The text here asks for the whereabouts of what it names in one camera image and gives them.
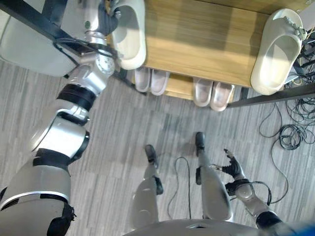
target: floor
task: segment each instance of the floor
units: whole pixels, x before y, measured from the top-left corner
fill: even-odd
[[[0,189],[9,184],[26,162],[24,151],[32,127],[43,109],[54,100],[67,82],[37,74],[0,61]],[[291,123],[284,109],[284,124]],[[276,199],[284,190],[284,179],[272,165],[270,148],[274,138],[263,138],[258,125],[272,104],[227,109],[222,113],[198,108],[193,102],[168,96],[144,97],[111,79],[108,88],[91,110],[87,129],[92,140],[84,156],[71,164],[71,205],[77,218],[68,236],[120,236],[129,232],[128,216],[133,192],[144,174],[145,144],[152,144],[160,158],[159,173],[164,194],[158,196],[160,220],[167,220],[167,204],[176,187],[173,162],[179,156],[188,159],[191,172],[192,216],[201,218],[201,188],[194,183],[197,158],[194,134],[206,133],[206,151],[213,163],[227,165],[223,148],[236,154],[250,180],[266,182]],[[266,134],[279,128],[273,114],[263,126]],[[276,163],[288,174],[289,192],[272,205],[282,220],[308,221],[315,218],[315,145],[302,144],[295,151],[275,150]],[[188,217],[187,169],[178,165],[179,194],[171,205],[174,218]],[[222,180],[231,181],[219,173]],[[267,191],[257,187],[266,199]],[[249,214],[238,201],[232,201],[235,221],[253,226]]]

